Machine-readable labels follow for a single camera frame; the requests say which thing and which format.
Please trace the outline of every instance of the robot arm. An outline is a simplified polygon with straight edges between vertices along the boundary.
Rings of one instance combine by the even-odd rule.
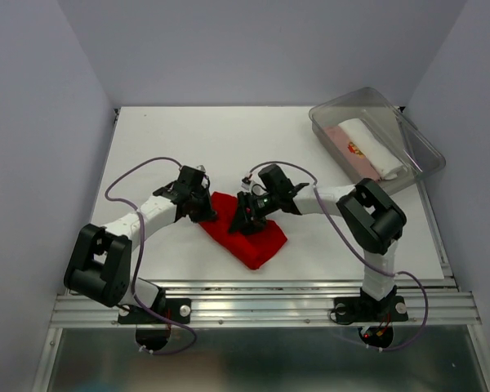
[[[294,215],[323,214],[313,187],[293,185],[277,165],[263,168],[259,177],[265,192],[238,194],[238,209],[229,229],[231,233],[240,231],[247,235],[262,231],[266,225],[265,217],[277,210]],[[250,178],[244,178],[243,183],[253,190]],[[369,320],[361,321],[387,314],[395,302],[394,256],[406,216],[388,194],[369,179],[361,180],[357,185],[318,187],[317,190],[327,212],[345,219],[363,249],[363,259],[372,267],[365,266],[360,298],[364,301],[363,306],[369,302],[368,307],[373,311],[369,311],[368,316],[362,315]]]
[[[216,219],[207,176],[203,169],[187,166],[181,168],[177,180],[153,192],[138,211],[144,217],[146,238],[184,216],[194,223]],[[131,254],[139,245],[140,221],[136,212],[102,227],[84,226],[65,272],[65,286],[108,307],[138,306],[130,284]],[[162,313],[162,288],[138,278],[135,289],[144,305]]]

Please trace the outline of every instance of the gray wall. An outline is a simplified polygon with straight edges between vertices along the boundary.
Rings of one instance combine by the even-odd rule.
[[[447,158],[428,193],[490,345],[490,0],[468,1],[406,113]]]
[[[116,105],[405,104],[465,0],[60,0]]]
[[[0,0],[0,391],[31,387],[112,121],[56,0]]]

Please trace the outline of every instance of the plastic tray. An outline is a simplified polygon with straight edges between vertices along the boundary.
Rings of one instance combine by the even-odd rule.
[[[316,136],[354,183],[362,177],[323,130],[351,118],[360,118],[406,168],[398,173],[397,178],[379,182],[388,194],[395,194],[445,166],[444,156],[411,121],[373,88],[365,87],[318,105],[309,111],[309,116]]]

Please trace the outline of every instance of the red wire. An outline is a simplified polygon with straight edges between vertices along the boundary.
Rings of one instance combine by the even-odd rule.
[[[389,325],[390,325],[390,313],[387,314],[387,322],[386,322],[386,325],[385,325],[385,329],[383,329],[383,331],[381,331],[381,335],[383,335],[385,333],[385,331],[389,328]]]
[[[381,320],[381,322],[379,323],[379,325],[377,326],[377,329],[381,328],[381,325],[383,325],[383,323],[385,322],[385,320],[388,320],[389,319],[389,314],[387,313],[386,314],[386,317],[384,319]]]

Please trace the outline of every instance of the white surface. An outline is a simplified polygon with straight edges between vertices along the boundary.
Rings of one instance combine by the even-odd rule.
[[[159,155],[170,155],[186,165],[204,165],[211,177],[211,190],[230,194],[240,190],[246,171],[270,159],[299,163],[318,177],[320,185],[348,185],[346,175],[312,133],[308,111],[309,107],[122,108],[92,222],[103,225],[127,213],[123,205],[103,198],[105,188],[126,170]],[[308,181],[305,174],[290,167],[283,170],[295,183]],[[149,165],[119,184],[112,195],[143,203],[177,175],[172,163]],[[396,268],[409,270],[418,278],[442,278],[417,188],[404,190],[394,200],[408,217]],[[140,276],[196,280],[363,278],[363,266],[324,216],[275,213],[273,218],[288,241],[257,271],[250,271],[199,226],[184,219],[147,241]],[[337,220],[349,233],[342,219]]]

